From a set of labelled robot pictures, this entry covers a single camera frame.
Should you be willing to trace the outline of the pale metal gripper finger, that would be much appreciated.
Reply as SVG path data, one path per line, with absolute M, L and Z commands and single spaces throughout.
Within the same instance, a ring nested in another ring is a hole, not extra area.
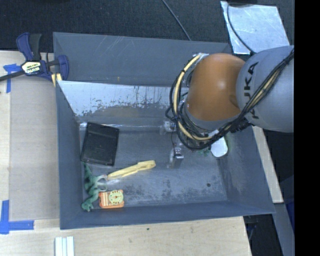
M 171 120 L 164 120 L 159 129 L 160 135 L 176 132 L 176 124 Z
M 178 169 L 180 168 L 183 160 L 184 160 L 184 155 L 182 154 L 182 148 L 175 146 L 170 151 L 167 168 Z

